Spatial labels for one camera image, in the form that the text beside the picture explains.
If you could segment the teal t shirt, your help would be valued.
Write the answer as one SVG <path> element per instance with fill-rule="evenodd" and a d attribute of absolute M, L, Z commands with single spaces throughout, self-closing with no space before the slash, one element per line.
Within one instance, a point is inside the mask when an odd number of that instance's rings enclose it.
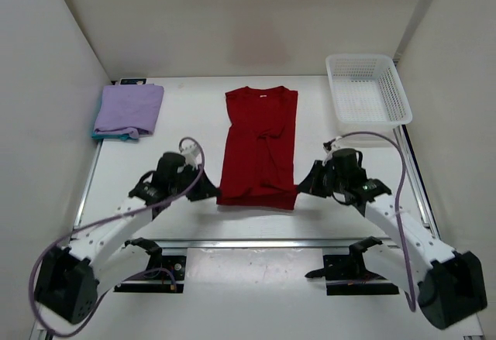
<path fill-rule="evenodd" d="M 97 140 L 97 141 L 102 141 L 102 140 L 105 140 L 105 139 L 119 139 L 121 141 L 126 141 L 128 139 L 130 139 L 129 135 L 127 133 L 102 133 L 102 132 L 93 132 L 91 134 L 91 137 L 94 139 L 94 140 Z"/>

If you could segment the red t shirt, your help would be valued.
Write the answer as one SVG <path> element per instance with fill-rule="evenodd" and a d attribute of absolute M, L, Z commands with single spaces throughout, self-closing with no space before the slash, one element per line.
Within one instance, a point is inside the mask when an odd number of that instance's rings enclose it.
<path fill-rule="evenodd" d="M 292 211 L 298 92 L 284 86 L 226 93 L 231 126 L 217 204 Z"/>

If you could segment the lilac t shirt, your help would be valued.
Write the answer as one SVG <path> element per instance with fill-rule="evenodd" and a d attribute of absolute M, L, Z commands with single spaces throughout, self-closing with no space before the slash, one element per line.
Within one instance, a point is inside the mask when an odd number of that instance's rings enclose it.
<path fill-rule="evenodd" d="M 105 86 L 93 132 L 127 133 L 131 140 L 153 135 L 163 97 L 155 84 Z"/>

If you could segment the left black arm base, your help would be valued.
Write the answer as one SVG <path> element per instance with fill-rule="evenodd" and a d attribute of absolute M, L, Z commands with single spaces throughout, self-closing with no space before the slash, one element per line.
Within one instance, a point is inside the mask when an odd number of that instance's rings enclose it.
<path fill-rule="evenodd" d="M 114 287 L 116 293 L 182 294 L 186 274 L 187 253 L 164 249 L 149 239 L 132 239 L 125 247 L 141 248 L 148 256 L 146 267 L 138 274 Z"/>

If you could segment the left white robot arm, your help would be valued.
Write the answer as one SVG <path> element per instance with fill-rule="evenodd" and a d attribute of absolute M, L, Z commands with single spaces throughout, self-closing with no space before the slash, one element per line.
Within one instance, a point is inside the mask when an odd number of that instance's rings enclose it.
<path fill-rule="evenodd" d="M 205 154 L 198 145 L 166 152 L 155 170 L 142 175 L 114 216 L 80 227 L 67 246 L 56 241 L 47 247 L 29 278 L 32 309 L 43 305 L 77 325 L 120 283 L 168 273 L 159 245 L 137 233 L 182 197 L 200 201 L 220 195 L 204 165 Z"/>

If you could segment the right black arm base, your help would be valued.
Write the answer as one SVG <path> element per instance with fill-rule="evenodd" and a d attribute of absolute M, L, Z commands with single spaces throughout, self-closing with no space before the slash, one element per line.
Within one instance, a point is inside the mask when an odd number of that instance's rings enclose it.
<path fill-rule="evenodd" d="M 348 254 L 324 255 L 323 267 L 305 274 L 307 280 L 325 279 L 328 296 L 385 296 L 399 289 L 365 267 L 363 254 L 383 242 L 373 236 L 351 244 Z"/>

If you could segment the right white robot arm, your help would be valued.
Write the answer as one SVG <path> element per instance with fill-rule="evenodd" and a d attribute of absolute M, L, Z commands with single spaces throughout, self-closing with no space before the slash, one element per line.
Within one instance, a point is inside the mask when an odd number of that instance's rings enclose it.
<path fill-rule="evenodd" d="M 369 178 L 363 154 L 351 148 L 316 160 L 298 191 L 316 197 L 344 197 L 395 243 L 390 248 L 375 237 L 349 247 L 339 263 L 306 273 L 306 278 L 358 281 L 370 273 L 392 282 L 412 299 L 428 322 L 446 329 L 487 307 L 480 260 L 472 252 L 457 252 L 421 226 L 402 209 L 389 187 Z"/>

